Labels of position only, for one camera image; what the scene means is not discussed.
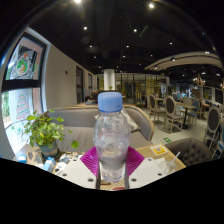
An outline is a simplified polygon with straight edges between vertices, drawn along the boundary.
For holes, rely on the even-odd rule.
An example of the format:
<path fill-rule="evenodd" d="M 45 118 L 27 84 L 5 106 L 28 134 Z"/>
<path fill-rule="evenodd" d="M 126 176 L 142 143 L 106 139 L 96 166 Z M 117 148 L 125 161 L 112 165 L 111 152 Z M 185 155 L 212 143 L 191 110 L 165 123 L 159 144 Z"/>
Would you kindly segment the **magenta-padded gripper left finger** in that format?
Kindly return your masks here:
<path fill-rule="evenodd" d="M 80 158 L 69 160 L 56 175 L 84 188 L 99 189 L 101 176 L 96 148 L 91 148 Z"/>

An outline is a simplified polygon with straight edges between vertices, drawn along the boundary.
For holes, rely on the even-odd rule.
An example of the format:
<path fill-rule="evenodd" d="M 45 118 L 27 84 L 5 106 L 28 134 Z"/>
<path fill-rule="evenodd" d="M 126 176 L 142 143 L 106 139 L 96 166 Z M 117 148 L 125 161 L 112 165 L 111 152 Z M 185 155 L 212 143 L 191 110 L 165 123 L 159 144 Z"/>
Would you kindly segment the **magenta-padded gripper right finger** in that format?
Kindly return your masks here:
<path fill-rule="evenodd" d="M 140 188 L 165 176 L 152 157 L 145 158 L 132 147 L 128 149 L 124 177 L 126 189 Z"/>

